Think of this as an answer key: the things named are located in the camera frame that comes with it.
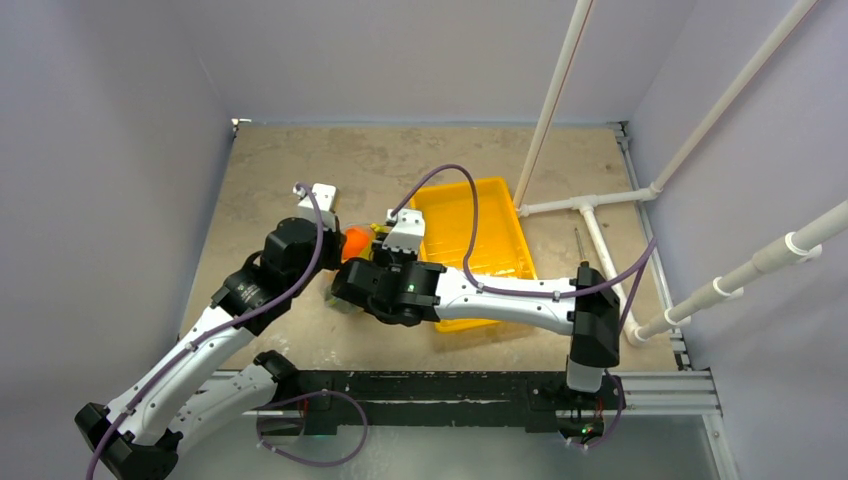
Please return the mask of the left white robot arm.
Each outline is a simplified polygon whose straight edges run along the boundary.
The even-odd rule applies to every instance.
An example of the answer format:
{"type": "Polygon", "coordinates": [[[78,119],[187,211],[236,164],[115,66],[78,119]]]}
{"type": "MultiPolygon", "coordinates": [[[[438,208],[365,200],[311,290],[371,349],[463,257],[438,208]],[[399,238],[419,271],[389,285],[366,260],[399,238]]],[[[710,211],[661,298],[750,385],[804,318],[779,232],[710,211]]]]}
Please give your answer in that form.
{"type": "Polygon", "coordinates": [[[103,464],[118,479],[164,479],[181,456],[242,413],[292,405],[295,368],[275,351],[261,353],[226,384],[200,388],[285,314],[317,273],[340,266],[344,241],[332,213],[282,220],[147,374],[108,404],[88,403],[76,414],[94,454],[86,476],[103,464]]]}

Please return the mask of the clear zip bag blue zipper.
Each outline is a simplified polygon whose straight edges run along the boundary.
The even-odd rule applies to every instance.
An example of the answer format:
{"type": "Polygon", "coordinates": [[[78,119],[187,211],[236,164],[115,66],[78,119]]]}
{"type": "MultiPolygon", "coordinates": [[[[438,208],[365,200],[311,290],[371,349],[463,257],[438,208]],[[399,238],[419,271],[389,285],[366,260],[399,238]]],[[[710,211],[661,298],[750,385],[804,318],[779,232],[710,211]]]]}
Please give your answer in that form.
{"type": "MultiPolygon", "coordinates": [[[[376,223],[346,226],[342,229],[346,241],[342,248],[341,261],[345,262],[351,258],[370,259],[372,257],[373,242],[384,238],[389,231],[390,228],[388,226],[376,223]]],[[[353,315],[361,312],[362,309],[360,307],[332,295],[331,286],[336,274],[337,271],[323,273],[322,296],[324,305],[344,315],[353,315]]]]}

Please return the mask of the yellow banana bunch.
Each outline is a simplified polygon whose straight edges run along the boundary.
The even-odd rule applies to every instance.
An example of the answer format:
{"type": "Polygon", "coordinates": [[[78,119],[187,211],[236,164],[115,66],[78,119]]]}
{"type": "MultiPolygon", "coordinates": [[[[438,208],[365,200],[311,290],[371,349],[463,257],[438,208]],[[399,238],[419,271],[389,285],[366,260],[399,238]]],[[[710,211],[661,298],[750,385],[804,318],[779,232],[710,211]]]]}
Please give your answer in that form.
{"type": "Polygon", "coordinates": [[[376,223],[372,223],[370,225],[372,232],[374,233],[374,240],[377,242],[384,242],[387,238],[388,234],[391,232],[392,228],[387,225],[379,225],[376,223]]]}

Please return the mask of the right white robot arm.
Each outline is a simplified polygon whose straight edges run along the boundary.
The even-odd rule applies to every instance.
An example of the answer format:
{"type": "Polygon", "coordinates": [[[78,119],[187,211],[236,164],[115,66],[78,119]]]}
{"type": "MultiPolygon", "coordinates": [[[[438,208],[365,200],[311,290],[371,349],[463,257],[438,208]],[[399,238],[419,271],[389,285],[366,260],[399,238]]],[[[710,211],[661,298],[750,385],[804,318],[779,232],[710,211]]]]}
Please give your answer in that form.
{"type": "Polygon", "coordinates": [[[570,337],[564,399],[584,407],[601,391],[604,374],[620,361],[621,300],[588,264],[572,277],[468,277],[440,263],[386,263],[355,257],[335,275],[330,293],[388,325],[483,319],[516,323],[570,337]]]}

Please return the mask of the orange fruit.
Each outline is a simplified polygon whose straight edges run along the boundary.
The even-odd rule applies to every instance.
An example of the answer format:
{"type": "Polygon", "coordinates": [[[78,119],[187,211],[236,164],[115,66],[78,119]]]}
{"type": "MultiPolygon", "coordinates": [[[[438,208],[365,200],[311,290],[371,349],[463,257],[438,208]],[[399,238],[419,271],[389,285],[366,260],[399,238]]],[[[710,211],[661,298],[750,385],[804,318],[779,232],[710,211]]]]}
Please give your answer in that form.
{"type": "Polygon", "coordinates": [[[344,231],[345,242],[342,248],[341,260],[346,262],[353,258],[366,258],[371,255],[374,233],[370,225],[353,225],[344,231]]]}

